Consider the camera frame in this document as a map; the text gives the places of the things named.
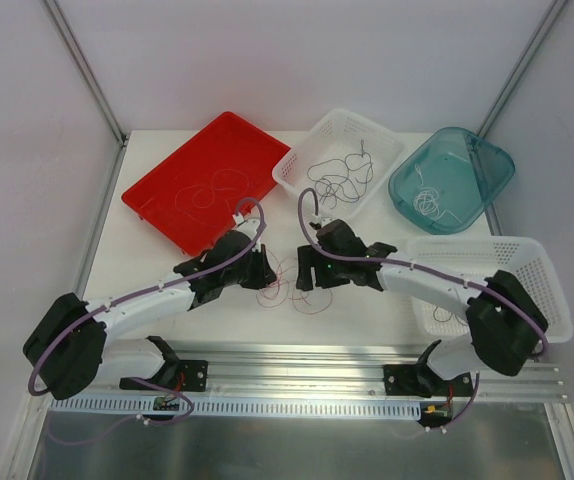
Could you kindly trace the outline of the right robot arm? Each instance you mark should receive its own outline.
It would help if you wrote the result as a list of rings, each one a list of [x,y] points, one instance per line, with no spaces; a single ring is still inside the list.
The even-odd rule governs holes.
[[[482,368],[514,377],[549,346],[548,321],[508,271],[468,277],[421,264],[393,245],[366,245],[342,220],[317,225],[297,262],[303,292],[353,284],[414,297],[466,322],[466,333],[433,341],[415,363],[386,367],[385,379],[399,394],[430,398]]]

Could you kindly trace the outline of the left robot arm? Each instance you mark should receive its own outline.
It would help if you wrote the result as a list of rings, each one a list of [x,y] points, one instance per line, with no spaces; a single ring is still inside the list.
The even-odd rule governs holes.
[[[228,231],[212,248],[178,264],[152,286],[94,301],[73,292],[59,296],[22,348],[33,367],[29,393],[71,398],[92,383],[103,354],[122,335],[195,310],[219,299],[231,286],[268,287],[277,276],[260,243],[263,229],[259,224],[256,229],[239,226]]]

